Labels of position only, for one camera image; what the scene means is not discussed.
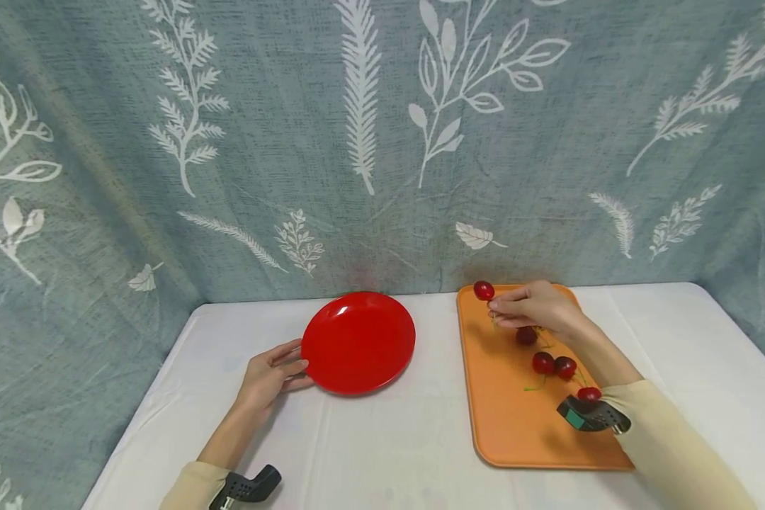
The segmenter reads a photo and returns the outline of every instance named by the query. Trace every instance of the wrist-worn device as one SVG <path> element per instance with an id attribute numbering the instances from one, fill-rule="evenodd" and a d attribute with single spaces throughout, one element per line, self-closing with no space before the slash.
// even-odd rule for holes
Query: wrist-worn device
<path id="1" fill-rule="evenodd" d="M 252 480 L 231 472 L 227 475 L 225 488 L 213 499 L 210 510 L 229 510 L 235 501 L 260 503 L 269 498 L 280 483 L 281 473 L 269 464 Z"/>
<path id="2" fill-rule="evenodd" d="M 582 401 L 569 396 L 558 407 L 558 414 L 577 430 L 601 431 L 612 429 L 615 435 L 624 434 L 633 425 L 629 418 L 607 402 Z"/>

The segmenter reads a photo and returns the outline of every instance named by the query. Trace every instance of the red plate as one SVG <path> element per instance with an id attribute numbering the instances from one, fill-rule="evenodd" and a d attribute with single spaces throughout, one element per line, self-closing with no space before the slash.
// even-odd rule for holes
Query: red plate
<path id="1" fill-rule="evenodd" d="M 303 333 L 307 374 L 323 390 L 360 395 L 402 374 L 414 354 L 408 310 L 393 297 L 353 292 L 320 308 Z"/>

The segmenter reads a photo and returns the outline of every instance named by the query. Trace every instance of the cherry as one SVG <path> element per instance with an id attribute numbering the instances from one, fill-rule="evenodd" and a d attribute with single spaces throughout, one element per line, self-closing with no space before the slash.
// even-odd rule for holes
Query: cherry
<path id="1" fill-rule="evenodd" d="M 578 400 L 585 402 L 598 402 L 603 397 L 603 393 L 597 387 L 587 386 L 578 390 Z"/>
<path id="2" fill-rule="evenodd" d="M 578 365 L 575 360 L 569 356 L 558 356 L 555 359 L 555 374 L 565 381 L 569 381 L 575 376 Z"/>
<path id="3" fill-rule="evenodd" d="M 473 294 L 476 295 L 478 300 L 490 301 L 496 295 L 496 290 L 493 288 L 493 285 L 484 280 L 479 280 L 473 284 Z"/>
<path id="4" fill-rule="evenodd" d="M 553 359 L 553 355 L 545 352 L 535 353 L 533 355 L 533 370 L 536 374 L 555 374 L 555 360 Z"/>
<path id="5" fill-rule="evenodd" d="M 516 329 L 516 342 L 520 345 L 533 345 L 538 340 L 538 334 L 532 326 Z"/>

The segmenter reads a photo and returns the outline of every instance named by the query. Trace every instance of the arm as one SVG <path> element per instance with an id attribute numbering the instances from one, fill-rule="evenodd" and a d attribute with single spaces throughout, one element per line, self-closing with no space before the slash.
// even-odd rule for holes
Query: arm
<path id="1" fill-rule="evenodd" d="M 207 510 L 225 486 L 227 474 L 241 462 L 255 431 L 269 419 L 282 392 L 312 385 L 300 359 L 300 340 L 279 345 L 249 360 L 236 402 L 198 456 L 178 475 L 160 510 Z"/>
<path id="2" fill-rule="evenodd" d="M 633 425 L 618 442 L 668 509 L 752 510 L 751 497 L 679 410 L 581 310 L 547 281 L 534 281 L 490 302 L 502 327 L 550 329 L 581 360 L 612 404 Z"/>

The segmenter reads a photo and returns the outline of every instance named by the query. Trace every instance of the hand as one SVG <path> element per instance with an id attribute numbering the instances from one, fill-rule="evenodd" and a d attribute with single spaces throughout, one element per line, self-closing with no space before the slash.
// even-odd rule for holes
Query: hand
<path id="1" fill-rule="evenodd" d="M 269 419 L 280 393 L 313 385 L 312 378 L 303 374 L 309 362 L 300 359 L 300 343 L 292 340 L 249 360 L 234 406 L 254 414 L 259 426 Z"/>
<path id="2" fill-rule="evenodd" d="M 570 335 L 592 324 L 574 302 L 545 280 L 496 296 L 489 307 L 490 317 L 501 327 L 540 326 Z"/>

